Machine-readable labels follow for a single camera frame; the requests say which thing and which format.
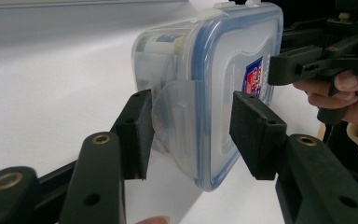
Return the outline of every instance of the human hand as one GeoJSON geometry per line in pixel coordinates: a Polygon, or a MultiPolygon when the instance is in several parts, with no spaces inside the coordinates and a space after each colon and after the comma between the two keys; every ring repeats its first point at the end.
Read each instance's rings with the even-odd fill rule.
{"type": "Polygon", "coordinates": [[[358,76],[345,71],[335,78],[335,86],[340,91],[328,97],[329,83],[312,78],[293,84],[297,89],[306,91],[311,105],[321,108],[337,109],[348,107],[343,120],[358,124],[358,76]]]}
{"type": "Polygon", "coordinates": [[[170,224],[168,217],[151,217],[136,224],[170,224]]]}

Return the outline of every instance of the transparent plastic box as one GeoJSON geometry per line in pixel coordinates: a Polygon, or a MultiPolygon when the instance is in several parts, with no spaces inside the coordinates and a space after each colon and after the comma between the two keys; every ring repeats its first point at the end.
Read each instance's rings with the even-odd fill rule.
{"type": "Polygon", "coordinates": [[[282,11],[271,3],[218,4],[136,39],[136,86],[153,96],[152,148],[201,189],[216,189],[240,156],[228,133],[233,92],[269,105],[269,58],[281,39],[282,11]]]}

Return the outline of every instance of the white table surface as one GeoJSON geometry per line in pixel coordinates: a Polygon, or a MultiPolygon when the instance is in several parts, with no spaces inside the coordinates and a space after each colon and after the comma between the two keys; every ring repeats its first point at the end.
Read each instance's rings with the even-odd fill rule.
{"type": "MultiPolygon", "coordinates": [[[[213,2],[0,9],[0,169],[25,165],[41,176],[74,161],[84,138],[108,131],[136,92],[135,37],[213,2]]],[[[306,98],[292,86],[276,88],[271,107],[288,133],[317,133],[317,110],[306,98]]],[[[239,159],[217,190],[202,192],[152,157],[147,180],[126,181],[127,220],[283,223],[274,185],[255,181],[239,159]]]]}

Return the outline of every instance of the screw hole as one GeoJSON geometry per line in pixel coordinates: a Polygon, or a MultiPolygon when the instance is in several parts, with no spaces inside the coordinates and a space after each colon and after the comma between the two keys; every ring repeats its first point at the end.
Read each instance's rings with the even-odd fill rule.
{"type": "Polygon", "coordinates": [[[92,143],[100,145],[100,144],[105,144],[105,143],[109,142],[109,140],[110,140],[109,135],[107,135],[107,134],[100,134],[100,135],[98,135],[98,136],[95,136],[95,137],[92,139],[92,143]]]}
{"type": "Polygon", "coordinates": [[[14,172],[0,176],[0,190],[9,189],[22,181],[22,173],[14,172]]]}
{"type": "Polygon", "coordinates": [[[126,123],[133,123],[133,122],[135,122],[134,119],[126,119],[126,123]]]}
{"type": "Polygon", "coordinates": [[[97,204],[100,200],[101,200],[100,195],[91,194],[84,199],[83,204],[86,206],[93,206],[97,204]]]}
{"type": "Polygon", "coordinates": [[[351,208],[357,208],[358,207],[358,204],[355,200],[351,199],[351,198],[348,198],[348,197],[345,197],[345,196],[341,196],[339,197],[339,200],[345,204],[346,206],[348,207],[351,207],[351,208]]]}
{"type": "Polygon", "coordinates": [[[309,146],[309,147],[315,147],[318,145],[315,140],[308,138],[306,136],[299,136],[297,138],[297,141],[303,145],[309,146]]]}

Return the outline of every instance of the blue label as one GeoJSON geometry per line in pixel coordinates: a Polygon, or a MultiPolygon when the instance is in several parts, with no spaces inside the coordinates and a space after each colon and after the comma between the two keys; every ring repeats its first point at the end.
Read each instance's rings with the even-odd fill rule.
{"type": "Polygon", "coordinates": [[[180,35],[161,35],[159,38],[157,38],[156,42],[168,42],[173,43],[175,39],[180,37],[180,35]]]}
{"type": "Polygon", "coordinates": [[[263,57],[246,66],[246,72],[242,83],[242,91],[252,94],[255,97],[259,97],[262,74],[263,57]]]}

